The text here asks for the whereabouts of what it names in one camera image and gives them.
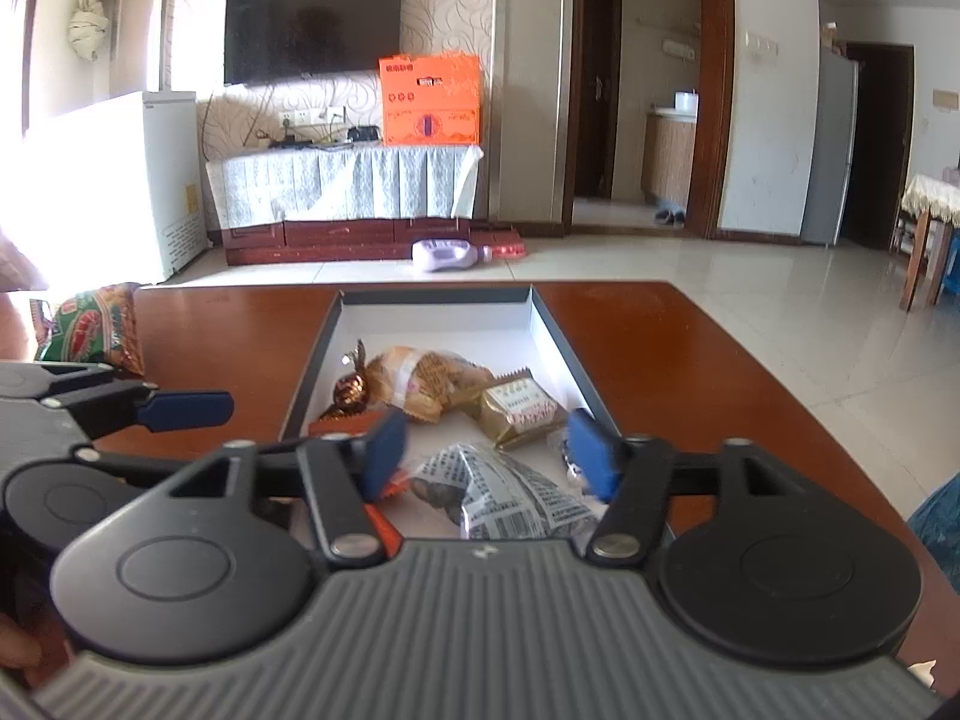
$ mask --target green snack bag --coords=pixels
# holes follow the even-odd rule
[[[64,300],[47,322],[37,360],[107,362],[143,375],[143,354],[133,315],[134,284],[116,284]]]

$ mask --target patterned wall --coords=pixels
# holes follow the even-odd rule
[[[380,124],[380,87],[376,73],[341,74],[270,87],[224,89],[224,9],[227,0],[169,0],[165,29],[165,88],[196,91],[203,150],[208,159],[244,151],[256,109],[265,103],[256,129],[279,137],[281,111],[344,105],[347,124]],[[493,0],[401,0],[400,50],[435,53],[465,50],[480,55],[487,83],[491,68]],[[206,101],[212,100],[206,112]],[[486,110],[483,117],[488,122]],[[484,143],[487,141],[484,125]],[[317,134],[307,129],[305,137]],[[256,148],[250,136],[246,148]]]

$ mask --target black tv screen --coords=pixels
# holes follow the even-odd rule
[[[375,70],[397,53],[400,0],[227,0],[227,84]]]

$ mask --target white tray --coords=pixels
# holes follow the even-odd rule
[[[349,367],[344,353],[361,338],[371,360],[388,346],[455,352],[494,375],[528,367],[536,382],[563,408],[584,408],[611,429],[613,422],[572,349],[532,288],[493,287],[459,290],[357,290],[341,293],[320,330],[304,379],[291,406],[283,436],[305,436],[307,426],[330,405],[334,382]],[[410,423],[403,464],[414,466],[455,442],[490,445],[477,424],[463,413],[449,413],[437,425]],[[540,439],[510,451],[565,490],[566,468],[555,442]],[[596,499],[584,503],[597,514]],[[458,529],[443,512],[411,493],[380,504],[405,536],[457,538]]]

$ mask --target refrigerator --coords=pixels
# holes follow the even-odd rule
[[[164,281],[208,246],[198,154],[193,92],[134,92],[39,122],[14,240],[54,293]]]
[[[810,183],[800,240],[835,245],[847,202],[859,65],[829,49],[820,50],[820,91]]]

